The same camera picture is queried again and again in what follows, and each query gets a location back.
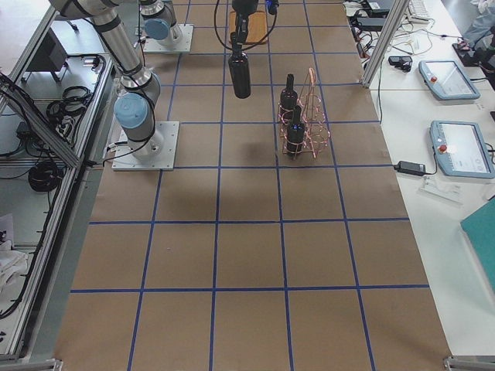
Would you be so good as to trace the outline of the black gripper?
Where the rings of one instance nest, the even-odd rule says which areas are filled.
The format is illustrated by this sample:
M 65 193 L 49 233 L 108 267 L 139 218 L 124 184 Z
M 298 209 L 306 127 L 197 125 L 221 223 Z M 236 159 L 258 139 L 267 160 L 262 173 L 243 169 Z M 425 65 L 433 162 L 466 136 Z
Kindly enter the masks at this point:
M 244 43 L 248 36 L 248 18 L 258 9 L 258 0 L 233 0 L 236 13 L 235 31 L 230 34 L 232 43 Z

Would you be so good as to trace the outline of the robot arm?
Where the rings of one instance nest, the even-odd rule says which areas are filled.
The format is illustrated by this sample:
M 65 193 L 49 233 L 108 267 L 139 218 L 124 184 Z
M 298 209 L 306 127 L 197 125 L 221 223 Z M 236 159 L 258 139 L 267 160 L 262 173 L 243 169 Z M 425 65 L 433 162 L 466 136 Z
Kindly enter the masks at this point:
M 146 35 L 163 46 L 181 41 L 183 33 L 177 24 L 173 1 L 141 0 L 140 14 Z
M 145 65 L 145 58 L 133 46 L 116 8 L 120 1 L 51 1 L 67 19 L 85 19 L 94 28 L 121 72 L 120 85 L 125 93 L 114 103 L 114 116 L 123 129 L 129 147 L 126 158 L 158 165 L 165 136 L 159 132 L 155 105 L 160 95 L 158 77 Z M 234 94 L 239 99 L 251 95 L 251 76 L 244 43 L 248 37 L 249 16 L 258 10 L 257 1 L 233 1 L 235 29 L 230 34 L 228 60 Z

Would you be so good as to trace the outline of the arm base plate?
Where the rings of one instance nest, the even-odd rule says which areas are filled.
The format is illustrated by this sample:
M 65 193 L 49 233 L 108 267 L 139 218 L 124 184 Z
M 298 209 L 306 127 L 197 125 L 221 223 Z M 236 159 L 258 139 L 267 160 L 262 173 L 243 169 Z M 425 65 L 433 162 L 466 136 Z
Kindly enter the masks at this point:
M 168 38 L 157 40 L 147 38 L 144 52 L 154 54 L 189 53 L 193 39 L 193 24 L 177 24 Z
M 178 121 L 157 121 L 149 143 L 136 152 L 132 151 L 139 147 L 137 143 L 118 146 L 111 167 L 115 171 L 173 170 L 178 137 Z

